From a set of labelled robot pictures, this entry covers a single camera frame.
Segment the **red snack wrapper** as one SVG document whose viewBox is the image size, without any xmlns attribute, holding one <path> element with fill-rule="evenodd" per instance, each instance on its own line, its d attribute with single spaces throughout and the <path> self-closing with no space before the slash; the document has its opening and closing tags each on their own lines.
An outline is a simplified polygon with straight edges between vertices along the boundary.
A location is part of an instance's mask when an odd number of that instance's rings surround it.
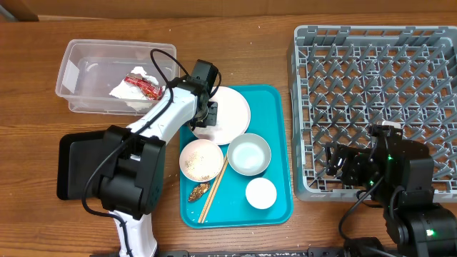
<svg viewBox="0 0 457 257">
<path fill-rule="evenodd" d="M 160 100 L 162 97 L 163 89 L 142 75 L 128 74 L 124 82 L 129 86 L 139 88 L 142 94 L 149 100 Z"/>
</svg>

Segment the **grey-green ceramic bowl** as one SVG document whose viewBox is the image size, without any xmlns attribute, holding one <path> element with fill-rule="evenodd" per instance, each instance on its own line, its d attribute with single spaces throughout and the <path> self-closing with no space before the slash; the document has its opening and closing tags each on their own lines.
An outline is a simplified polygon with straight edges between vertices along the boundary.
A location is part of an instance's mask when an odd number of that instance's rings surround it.
<svg viewBox="0 0 457 257">
<path fill-rule="evenodd" d="M 227 149 L 231 168 L 244 176 L 263 173 L 271 162 L 271 148 L 267 141 L 254 133 L 237 136 Z"/>
</svg>

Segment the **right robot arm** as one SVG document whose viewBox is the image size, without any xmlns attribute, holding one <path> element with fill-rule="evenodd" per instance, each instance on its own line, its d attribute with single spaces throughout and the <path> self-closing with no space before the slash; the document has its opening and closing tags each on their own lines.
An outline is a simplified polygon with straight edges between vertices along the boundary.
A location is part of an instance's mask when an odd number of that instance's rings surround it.
<svg viewBox="0 0 457 257">
<path fill-rule="evenodd" d="M 380 121 L 368 128 L 370 148 L 327 143 L 326 174 L 346 186 L 359 186 L 357 202 L 345 221 L 367 198 L 383 209 L 386 230 L 400 256 L 455 256 L 456 217 L 434 202 L 434 160 L 428 147 L 403 138 L 401 125 Z"/>
</svg>

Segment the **small white cup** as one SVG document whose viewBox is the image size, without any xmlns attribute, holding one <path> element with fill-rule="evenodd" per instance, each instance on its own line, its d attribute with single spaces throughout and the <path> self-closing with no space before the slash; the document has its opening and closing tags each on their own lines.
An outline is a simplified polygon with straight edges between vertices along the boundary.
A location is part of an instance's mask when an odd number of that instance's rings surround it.
<svg viewBox="0 0 457 257">
<path fill-rule="evenodd" d="M 256 209 L 268 209 L 276 202 L 276 187 L 267 178 L 255 178 L 246 186 L 246 199 Z"/>
</svg>

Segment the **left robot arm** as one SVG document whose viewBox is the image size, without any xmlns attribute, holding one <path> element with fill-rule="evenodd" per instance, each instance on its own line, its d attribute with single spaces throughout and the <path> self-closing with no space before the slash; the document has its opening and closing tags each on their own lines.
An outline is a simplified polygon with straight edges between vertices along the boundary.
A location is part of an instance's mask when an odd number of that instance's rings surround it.
<svg viewBox="0 0 457 257">
<path fill-rule="evenodd" d="M 162 192 L 166 145 L 184 124 L 215 125 L 217 105 L 209 99 L 220 83 L 219 74 L 174 78 L 142 119 L 105 131 L 103 159 L 86 188 L 101 201 L 102 216 L 114 219 L 120 256 L 155 256 L 151 212 Z"/>
</svg>

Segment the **pink bowl with crumbs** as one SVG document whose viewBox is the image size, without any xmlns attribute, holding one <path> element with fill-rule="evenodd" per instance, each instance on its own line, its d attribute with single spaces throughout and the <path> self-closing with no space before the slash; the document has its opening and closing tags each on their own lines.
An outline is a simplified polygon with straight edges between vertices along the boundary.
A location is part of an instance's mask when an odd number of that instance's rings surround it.
<svg viewBox="0 0 457 257">
<path fill-rule="evenodd" d="M 222 150 L 207 139 L 197 139 L 188 143 L 179 156 L 182 174 L 194 182 L 212 180 L 221 172 L 223 164 Z"/>
</svg>

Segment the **white napkin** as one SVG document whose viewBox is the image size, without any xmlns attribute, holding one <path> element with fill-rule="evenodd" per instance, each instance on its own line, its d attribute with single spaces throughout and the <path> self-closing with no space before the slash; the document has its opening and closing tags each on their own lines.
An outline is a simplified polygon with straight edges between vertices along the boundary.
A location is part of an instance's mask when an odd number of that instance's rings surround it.
<svg viewBox="0 0 457 257">
<path fill-rule="evenodd" d="M 157 80 L 157 78 L 152 75 L 148 75 L 142 66 L 135 66 L 128 74 L 142 75 L 142 76 L 146 77 L 147 79 L 153 81 L 156 85 L 159 85 L 159 81 Z M 142 92 L 140 91 L 139 88 L 137 88 L 135 86 L 129 86 L 126 82 L 124 82 L 124 79 L 121 81 L 121 83 L 118 86 L 114 87 L 110 91 L 109 95 L 113 96 L 117 99 L 126 100 L 126 105 L 135 109 L 136 111 L 140 111 L 142 109 L 148 109 L 153 105 L 153 103 L 155 101 L 158 101 L 158 100 L 147 99 L 142 94 Z"/>
</svg>

